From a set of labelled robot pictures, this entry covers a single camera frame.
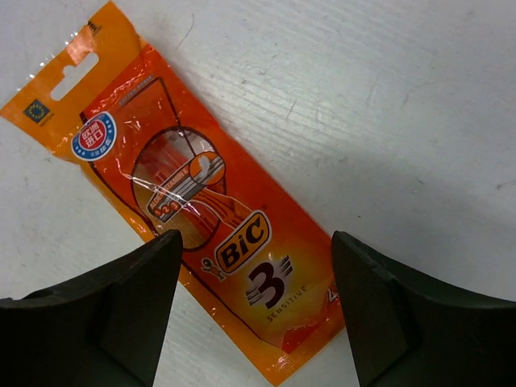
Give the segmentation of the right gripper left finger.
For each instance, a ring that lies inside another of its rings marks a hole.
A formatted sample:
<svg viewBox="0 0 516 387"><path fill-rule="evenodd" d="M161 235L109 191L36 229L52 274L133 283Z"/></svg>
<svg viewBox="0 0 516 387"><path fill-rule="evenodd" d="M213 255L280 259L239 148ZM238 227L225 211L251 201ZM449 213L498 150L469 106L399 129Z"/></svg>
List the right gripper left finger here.
<svg viewBox="0 0 516 387"><path fill-rule="evenodd" d="M181 268L179 231L1 300L3 386L151 386Z"/></svg>

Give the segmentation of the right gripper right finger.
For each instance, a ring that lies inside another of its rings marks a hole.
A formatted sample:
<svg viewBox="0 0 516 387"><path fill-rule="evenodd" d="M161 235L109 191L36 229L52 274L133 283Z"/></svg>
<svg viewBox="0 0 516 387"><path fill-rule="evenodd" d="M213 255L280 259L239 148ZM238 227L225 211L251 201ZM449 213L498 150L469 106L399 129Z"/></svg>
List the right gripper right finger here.
<svg viewBox="0 0 516 387"><path fill-rule="evenodd" d="M331 258L362 386L513 386L515 304L448 284L337 231Z"/></svg>

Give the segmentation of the orange razor bag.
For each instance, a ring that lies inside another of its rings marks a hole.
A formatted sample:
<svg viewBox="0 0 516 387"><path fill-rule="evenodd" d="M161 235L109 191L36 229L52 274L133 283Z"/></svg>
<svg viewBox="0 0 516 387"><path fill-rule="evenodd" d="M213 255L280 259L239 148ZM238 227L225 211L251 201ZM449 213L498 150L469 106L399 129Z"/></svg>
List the orange razor bag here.
<svg viewBox="0 0 516 387"><path fill-rule="evenodd" d="M142 239L179 231L180 283L272 385L343 329L330 236L113 2L1 115L78 164Z"/></svg>

